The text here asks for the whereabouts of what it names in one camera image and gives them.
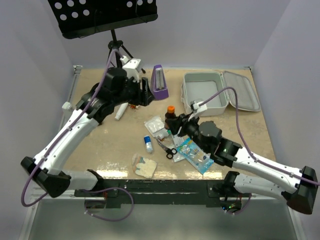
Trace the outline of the bag of white gloves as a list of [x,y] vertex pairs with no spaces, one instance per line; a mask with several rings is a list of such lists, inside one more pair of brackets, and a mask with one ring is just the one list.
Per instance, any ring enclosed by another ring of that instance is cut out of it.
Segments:
[[146,179],[151,179],[154,176],[158,164],[152,159],[143,157],[140,154],[134,154],[132,157],[133,172]]

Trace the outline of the purple metronome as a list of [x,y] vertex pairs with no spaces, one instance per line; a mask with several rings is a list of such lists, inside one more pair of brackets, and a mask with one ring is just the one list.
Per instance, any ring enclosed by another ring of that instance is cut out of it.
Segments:
[[166,84],[164,69],[160,64],[153,67],[150,90],[156,101],[164,100],[169,97],[169,90]]

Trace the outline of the small white blue bottle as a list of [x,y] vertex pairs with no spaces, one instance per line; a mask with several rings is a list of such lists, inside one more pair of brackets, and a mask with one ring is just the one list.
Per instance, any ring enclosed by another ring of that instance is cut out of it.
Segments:
[[144,143],[145,143],[146,151],[149,154],[152,154],[153,151],[154,151],[154,148],[153,148],[150,136],[149,135],[144,136],[143,140],[144,140]]

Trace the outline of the blue plaster packet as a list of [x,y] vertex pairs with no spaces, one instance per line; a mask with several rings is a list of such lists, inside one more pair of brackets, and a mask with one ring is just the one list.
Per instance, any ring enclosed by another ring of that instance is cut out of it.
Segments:
[[201,148],[190,138],[187,138],[177,148],[177,151],[202,175],[214,163],[214,160],[211,159],[210,155],[202,151]]

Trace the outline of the white green tube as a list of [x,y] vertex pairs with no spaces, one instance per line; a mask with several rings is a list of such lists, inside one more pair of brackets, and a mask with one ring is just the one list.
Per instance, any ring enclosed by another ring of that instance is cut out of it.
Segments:
[[159,131],[159,134],[158,134],[158,138],[159,139],[164,139],[164,138],[167,138],[171,135],[171,131],[169,129],[166,129],[166,128],[163,128]]

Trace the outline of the black music stand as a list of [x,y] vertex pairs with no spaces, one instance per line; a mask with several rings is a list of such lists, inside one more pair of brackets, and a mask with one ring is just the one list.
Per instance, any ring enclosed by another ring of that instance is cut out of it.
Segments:
[[116,37],[116,29],[153,22],[158,18],[155,0],[49,0],[48,4],[65,39],[81,39],[110,31],[113,49],[132,54]]

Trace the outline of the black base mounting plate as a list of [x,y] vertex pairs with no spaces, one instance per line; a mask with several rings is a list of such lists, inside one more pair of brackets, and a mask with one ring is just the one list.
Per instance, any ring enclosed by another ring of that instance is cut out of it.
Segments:
[[[102,198],[106,208],[119,208],[121,204],[130,204],[130,197],[121,188],[128,191],[136,205],[205,205],[218,208],[221,200],[248,197],[248,193],[238,193],[224,185],[223,180],[156,180],[156,179],[100,179],[98,186],[86,192],[76,190],[76,197]],[[94,193],[109,189],[106,193]]]

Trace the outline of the brown bottle orange cap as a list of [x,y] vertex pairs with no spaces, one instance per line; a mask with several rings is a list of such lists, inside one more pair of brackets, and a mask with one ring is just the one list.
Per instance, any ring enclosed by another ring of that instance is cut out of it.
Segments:
[[164,128],[169,130],[170,128],[167,124],[167,119],[174,119],[176,117],[175,107],[173,105],[169,105],[167,107],[167,112],[165,113],[164,117],[165,117]]

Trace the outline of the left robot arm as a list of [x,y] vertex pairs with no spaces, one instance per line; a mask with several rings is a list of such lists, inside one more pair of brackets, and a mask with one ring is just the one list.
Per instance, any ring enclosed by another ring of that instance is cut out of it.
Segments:
[[73,188],[76,179],[64,173],[63,167],[82,140],[111,115],[116,106],[128,103],[145,107],[153,100],[146,77],[112,67],[101,82],[81,97],[68,122],[53,140],[36,156],[24,157],[20,164],[32,180],[50,197],[56,198]]

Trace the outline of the white toy microphone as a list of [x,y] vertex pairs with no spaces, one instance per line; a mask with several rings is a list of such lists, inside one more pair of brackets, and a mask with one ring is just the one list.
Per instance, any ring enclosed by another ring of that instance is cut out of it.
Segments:
[[116,115],[114,117],[116,121],[119,121],[121,119],[121,117],[123,116],[123,114],[124,114],[125,110],[127,109],[128,105],[129,105],[128,103],[123,103],[123,104],[120,105],[120,107],[119,107],[119,109],[118,109],[118,111],[117,111],[117,113],[116,113]]

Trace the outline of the black handled scissors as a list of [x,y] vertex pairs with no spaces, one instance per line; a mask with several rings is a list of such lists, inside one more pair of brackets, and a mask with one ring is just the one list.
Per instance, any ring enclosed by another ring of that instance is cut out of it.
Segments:
[[162,141],[157,137],[156,141],[158,143],[158,145],[166,152],[166,158],[169,160],[172,160],[174,155],[177,154],[177,150],[173,147],[173,148],[169,148],[167,146],[165,146]]

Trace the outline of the white gauze packet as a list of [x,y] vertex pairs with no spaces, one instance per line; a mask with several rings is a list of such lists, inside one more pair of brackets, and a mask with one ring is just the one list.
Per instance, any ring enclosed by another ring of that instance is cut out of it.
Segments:
[[159,115],[145,121],[144,126],[153,137],[158,136],[161,132],[166,130],[165,124]]

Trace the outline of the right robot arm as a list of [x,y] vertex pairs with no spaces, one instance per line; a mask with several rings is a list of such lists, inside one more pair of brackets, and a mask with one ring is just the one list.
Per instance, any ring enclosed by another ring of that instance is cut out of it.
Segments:
[[174,135],[188,136],[216,164],[255,175],[250,177],[229,171],[222,185],[227,196],[233,197],[237,193],[263,195],[285,201],[299,213],[312,214],[320,185],[313,168],[290,167],[252,153],[223,137],[223,131],[213,121],[199,123],[199,118],[181,114],[167,118],[165,123]]

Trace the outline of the clear bag with wipes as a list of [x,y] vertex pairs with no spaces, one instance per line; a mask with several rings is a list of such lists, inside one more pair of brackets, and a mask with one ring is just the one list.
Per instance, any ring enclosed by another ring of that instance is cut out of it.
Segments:
[[185,160],[186,158],[179,153],[178,147],[184,142],[184,139],[182,137],[170,135],[164,139],[160,139],[161,142],[168,148],[175,148],[177,150],[177,154],[173,156],[172,160],[174,163],[180,162],[182,160]]

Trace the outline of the grey open medicine case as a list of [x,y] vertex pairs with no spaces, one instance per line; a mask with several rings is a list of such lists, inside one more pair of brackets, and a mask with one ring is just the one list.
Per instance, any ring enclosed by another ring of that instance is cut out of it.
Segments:
[[[259,112],[261,105],[250,80],[243,75],[230,71],[188,72],[183,77],[180,100],[186,113],[190,113],[190,103],[205,101],[218,91],[232,87],[238,97],[238,109],[248,112]],[[235,94],[228,89],[220,93],[207,104],[204,117],[217,116],[224,113],[228,105],[236,106]]]

